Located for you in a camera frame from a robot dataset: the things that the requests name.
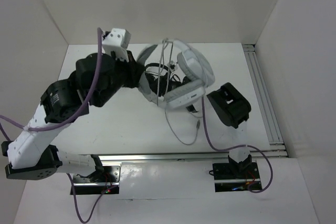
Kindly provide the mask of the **white over-ear headphones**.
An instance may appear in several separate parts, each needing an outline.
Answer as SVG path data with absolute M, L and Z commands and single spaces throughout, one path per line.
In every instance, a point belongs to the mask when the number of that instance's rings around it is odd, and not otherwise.
M 215 82 L 214 72 L 204 55 L 189 44 L 179 39 L 164 39 L 161 44 L 163 47 L 171 44 L 181 51 L 177 54 L 177 65 L 190 81 L 171 91 L 167 90 L 169 82 L 166 82 L 166 90 L 161 99 L 159 92 L 163 77 L 158 75 L 156 91 L 153 91 L 149 80 L 143 73 L 138 89 L 149 102 L 155 103 L 159 108 L 168 110 L 185 108 L 201 98 L 205 94 L 205 89 Z

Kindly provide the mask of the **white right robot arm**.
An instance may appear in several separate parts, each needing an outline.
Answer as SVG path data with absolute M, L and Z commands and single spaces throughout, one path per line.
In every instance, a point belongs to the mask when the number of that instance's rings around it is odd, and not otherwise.
M 227 82 L 207 96 L 212 108 L 221 123 L 233 130 L 247 122 L 251 112 L 249 101 L 230 83 Z M 244 142 L 237 142 L 232 147 L 215 149 L 218 152 L 228 152 L 228 168 L 235 178 L 242 177 L 251 165 L 251 154 Z

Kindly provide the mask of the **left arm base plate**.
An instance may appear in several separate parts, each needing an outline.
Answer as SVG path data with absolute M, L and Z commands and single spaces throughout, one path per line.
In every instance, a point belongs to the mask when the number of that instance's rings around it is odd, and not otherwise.
M 76 195 L 117 195 L 120 191 L 121 164 L 104 165 L 104 172 L 98 178 L 90 180 L 80 175 L 73 175 Z

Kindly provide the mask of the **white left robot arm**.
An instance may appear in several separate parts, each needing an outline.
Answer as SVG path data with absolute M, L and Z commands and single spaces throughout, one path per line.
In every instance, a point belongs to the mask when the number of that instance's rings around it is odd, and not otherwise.
M 56 172 L 73 173 L 91 182 L 105 172 L 95 154 L 62 152 L 52 141 L 78 117 L 89 114 L 90 106 L 102 107 L 122 87 L 136 88 L 144 65 L 127 51 L 127 61 L 110 54 L 92 53 L 76 61 L 76 69 L 67 79 L 52 83 L 40 98 L 40 104 L 21 135 L 1 144 L 8 157 L 8 179 L 41 180 Z

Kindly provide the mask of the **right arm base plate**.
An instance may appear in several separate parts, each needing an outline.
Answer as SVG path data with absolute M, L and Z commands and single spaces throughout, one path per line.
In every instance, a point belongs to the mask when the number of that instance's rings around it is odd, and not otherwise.
M 252 191 L 262 190 L 260 174 L 256 162 L 240 174 L 234 174 L 228 163 L 214 163 L 208 173 L 214 178 L 215 192 Z

